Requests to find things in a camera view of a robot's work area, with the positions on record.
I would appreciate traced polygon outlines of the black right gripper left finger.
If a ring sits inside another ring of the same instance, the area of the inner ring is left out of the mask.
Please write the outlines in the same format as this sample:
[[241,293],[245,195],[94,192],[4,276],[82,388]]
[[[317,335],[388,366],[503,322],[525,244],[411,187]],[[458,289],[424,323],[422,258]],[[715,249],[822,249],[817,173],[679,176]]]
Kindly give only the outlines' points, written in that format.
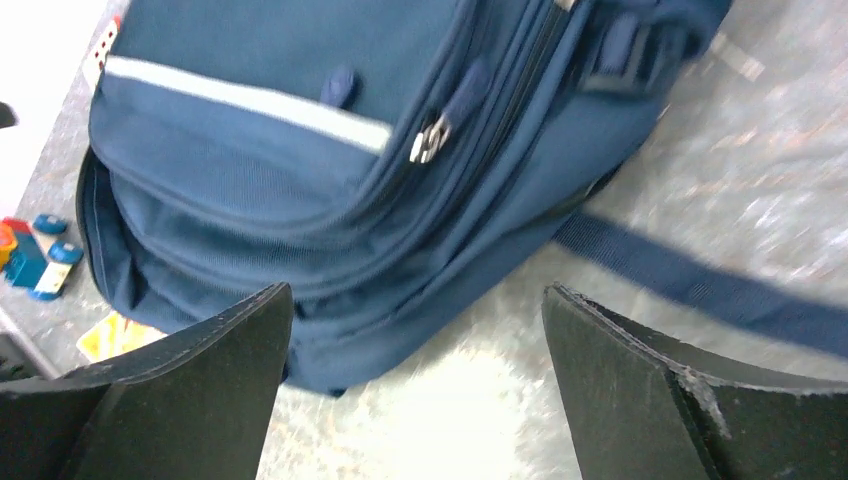
[[252,479],[292,325],[284,283],[129,353],[1,386],[5,479]]

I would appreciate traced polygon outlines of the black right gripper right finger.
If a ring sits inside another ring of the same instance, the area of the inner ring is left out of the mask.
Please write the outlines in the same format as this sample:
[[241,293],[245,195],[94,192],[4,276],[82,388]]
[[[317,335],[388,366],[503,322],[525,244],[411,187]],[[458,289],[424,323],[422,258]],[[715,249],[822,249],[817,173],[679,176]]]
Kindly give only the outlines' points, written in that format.
[[683,343],[560,284],[547,344],[586,479],[843,479],[847,386]]

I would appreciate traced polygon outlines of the navy blue student backpack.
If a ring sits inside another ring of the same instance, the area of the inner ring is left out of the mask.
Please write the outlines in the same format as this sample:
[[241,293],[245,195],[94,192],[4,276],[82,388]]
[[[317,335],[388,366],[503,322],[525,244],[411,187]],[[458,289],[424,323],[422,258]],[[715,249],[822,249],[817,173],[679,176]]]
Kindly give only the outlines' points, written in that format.
[[847,317],[580,211],[726,1],[134,1],[89,114],[94,282],[165,333],[292,286],[285,379],[337,396],[549,241],[837,355]]

